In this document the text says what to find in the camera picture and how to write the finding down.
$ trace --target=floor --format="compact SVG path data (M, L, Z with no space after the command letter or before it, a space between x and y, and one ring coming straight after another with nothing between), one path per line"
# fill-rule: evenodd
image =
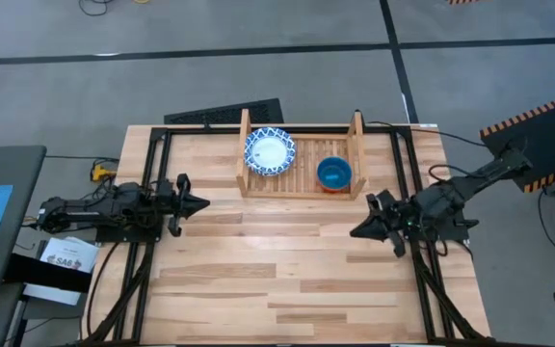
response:
M390 8L395 36L380 4ZM380 4L114 0L106 15L88 17L77 1L0 0L0 146L118 156L128 124L271 97L279 97L287 122L346 122L358 108L366 120L437 123L476 139L482 127L555 99L555 0ZM447 41L462 43L441 48ZM276 46L286 48L246 50ZM404 68L396 70L397 47ZM477 147L444 145L453 165L490 160ZM92 190L89 165L47 160L28 214L49 197ZM471 247L493 336L555 345L555 250L537 218L537 197L503 182L465 213L482 221ZM555 199L543 201L543 213L555 239ZM40 238L46 235L23 229L18 243ZM74 320L49 322L26 334L23 346L69 342L77 329Z

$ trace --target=wooden dish rack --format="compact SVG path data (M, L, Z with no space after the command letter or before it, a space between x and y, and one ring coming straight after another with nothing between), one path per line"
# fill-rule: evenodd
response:
M244 150L250 133L250 113L244 109L237 158L237 184L244 198L354 200L367 182L360 112L353 115L346 134L290 134L297 146L295 160L288 170L275 176L254 173L246 166ZM324 192L316 176L318 164L329 156L342 157L353 170L351 184L338 193Z

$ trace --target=black metal frame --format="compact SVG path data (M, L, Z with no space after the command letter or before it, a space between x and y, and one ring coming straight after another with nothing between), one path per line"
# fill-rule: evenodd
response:
M285 131L298 134L298 133L320 133L320 134L343 134L348 131L348 126L282 126ZM160 166L158 169L157 179L166 178L167 166L169 161L169 156L171 152L172 136L174 135L202 135L202 134L239 134L240 127L238 125L233 126L219 126L219 127L190 127L190 128L162 128L156 127L152 128L149 146L147 149L147 155L145 160L145 170L143 173L142 184L145 187L149 186L149 181L152 175L153 162L155 160L155 151L158 142L162 141L162 155L160 159ZM415 190L418 192L423 189L423 184L421 181L421 176L418 168L418 163L416 159L414 142L412 140L410 127L407 125L394 125L394 126L365 126L363 128L364 133L372 134L388 134L391 140L391 147L393 152L393 158L395 160L396 174L398 177L398 183L400 188L400 193L402 198L405 199L409 196L409 190L407 185L407 176L404 170L402 153L400 150L400 141L398 135L400 135L405 143L409 157L410 170L413 177L413 185ZM421 248L419 246L419 240L410 240L410 250L412 254L413 266L415 269L415 278L417 283L417 291L420 298L421 313L423 315L423 324L425 327L426 336L428 342L432 342L436 339L436 331L434 327L434 321L432 318L432 308L430 305L430 299L428 296L426 284L431 285L433 292L439 296L438 301L440 305L440 313L442 316L442 325L445 331L445 336L449 339L455 337L453 332L453 324L456 326L463 324L465 319L462 318L457 309L451 304L451 301L444 293L444 284L442 281L442 274L440 272L440 265L438 263L438 254L436 252L436 247L430 241L427 241L427 255L430 260L431 270L427 267L423 261L421 254ZM139 244L131 243L128 252L127 263L125 266L125 273L123 275L123 283L121 288L121 295L129 294L130 282L134 274L134 265L136 263L136 257L138 253ZM145 258L152 260L154 251L154 243L147 243L145 247ZM146 304L146 293L149 285L149 275L148 272L143 278L138 296L138 303L136 306L134 325L132 328L132 340L139 341L141 338L141 332L143 327L143 318L145 315L145 304ZM115 325L115 332L113 335L113 341L121 340L123 333L123 322L125 320L125 308L120 314L119 319Z

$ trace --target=wooden table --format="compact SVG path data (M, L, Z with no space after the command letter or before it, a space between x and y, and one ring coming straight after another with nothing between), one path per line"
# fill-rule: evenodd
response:
M150 129L128 127L118 184L141 181ZM442 142L431 133L414 132L413 138L429 184L428 168L446 161ZM388 241L349 237L368 214L365 194L388 188L400 196L389 137L365 135L369 180L356 200L346 201L243 199L235 180L238 140L173 137L167 178L187 173L192 193L211 205L184 223L182 237L165 230L156 245L142 343L425 341L410 256L396 258ZM156 153L154 173L159 148ZM100 251L96 269L109 249ZM100 280L94 329L119 297L127 253L128 245L119 246ZM469 255L450 243L440 264L451 299L475 329L489 334ZM442 335L431 298L436 334ZM124 337L131 334L135 304L133 298Z

